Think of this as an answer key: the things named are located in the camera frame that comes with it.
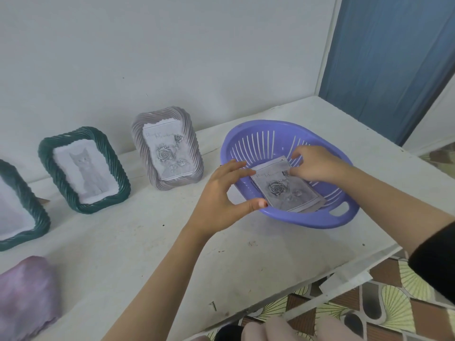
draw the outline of basket handle hole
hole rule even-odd
[[[332,209],[329,213],[333,216],[342,216],[347,211],[349,211],[349,204],[344,201],[337,208]]]

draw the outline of tabletop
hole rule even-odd
[[[196,133],[204,160],[199,183],[159,191],[137,152],[119,158],[132,184],[125,202],[92,215],[72,211],[50,179],[31,184],[51,230],[0,256],[0,272],[38,255],[55,266],[64,315],[37,340],[99,340],[139,292],[189,218],[205,183],[219,166],[220,147],[247,120],[283,120],[308,128],[344,151],[354,165],[447,212],[454,212],[455,180],[357,120],[309,97]],[[233,202],[243,199],[235,187]],[[360,210],[349,224],[317,230],[254,212],[215,235],[203,249],[171,329],[182,340],[229,316],[335,268],[394,244]]]

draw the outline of black sleeve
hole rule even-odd
[[[455,303],[455,222],[424,241],[409,258],[409,267]]]

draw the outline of paper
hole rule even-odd
[[[35,228],[35,219],[22,207],[13,188],[0,178],[0,241]]]
[[[160,180],[192,175],[194,163],[188,154],[188,139],[183,135],[182,121],[167,119],[156,124],[147,123],[142,134]]]
[[[93,204],[118,194],[118,183],[93,140],[77,140],[54,148],[53,153],[54,161],[65,173],[80,203]]]
[[[321,207],[325,199],[303,179],[289,175],[290,165],[285,156],[252,168],[253,182],[269,205],[288,212],[301,212],[312,206]]]

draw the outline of person's left hand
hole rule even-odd
[[[202,191],[187,225],[212,236],[227,229],[247,214],[267,207],[267,201],[263,198],[248,200],[238,205],[234,205],[228,199],[227,192],[232,184],[242,177],[256,173],[252,169],[243,169],[246,164],[245,161],[237,162],[233,159],[215,170]]]

